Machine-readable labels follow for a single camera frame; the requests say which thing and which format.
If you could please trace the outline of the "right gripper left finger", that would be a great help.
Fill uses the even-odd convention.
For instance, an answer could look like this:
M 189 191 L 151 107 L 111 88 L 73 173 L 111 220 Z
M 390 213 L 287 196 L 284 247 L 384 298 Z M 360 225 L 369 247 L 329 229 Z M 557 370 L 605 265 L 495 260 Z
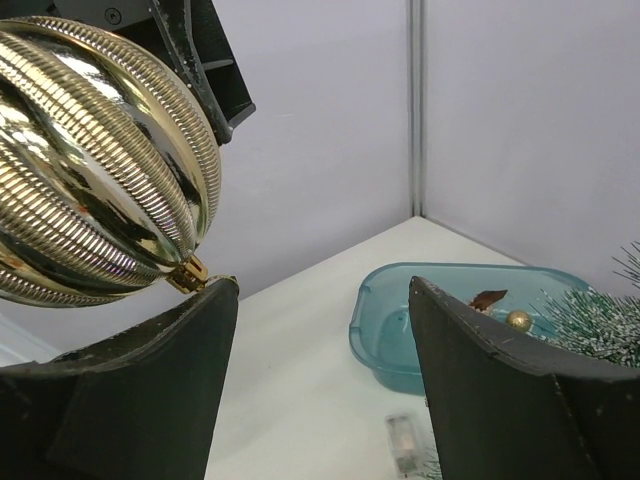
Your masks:
M 239 289 L 180 305 L 47 363 L 1 371 L 5 479 L 201 479 L 234 338 Z

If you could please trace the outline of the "gold mirror ball ornament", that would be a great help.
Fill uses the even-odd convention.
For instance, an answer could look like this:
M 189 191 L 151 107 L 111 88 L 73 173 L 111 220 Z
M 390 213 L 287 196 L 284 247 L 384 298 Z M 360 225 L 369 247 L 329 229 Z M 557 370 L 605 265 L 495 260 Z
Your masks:
M 111 303 L 201 290 L 221 187 L 190 89 L 146 49 L 78 21 L 1 23 L 1 295 Z

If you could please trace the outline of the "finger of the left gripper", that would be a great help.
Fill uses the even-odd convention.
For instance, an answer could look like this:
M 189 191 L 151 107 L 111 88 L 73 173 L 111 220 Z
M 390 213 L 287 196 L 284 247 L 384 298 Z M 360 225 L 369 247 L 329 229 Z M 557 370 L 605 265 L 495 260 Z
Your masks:
M 190 86 L 221 145 L 256 110 L 209 0 L 55 0 L 46 12 L 113 31 L 164 61 Z

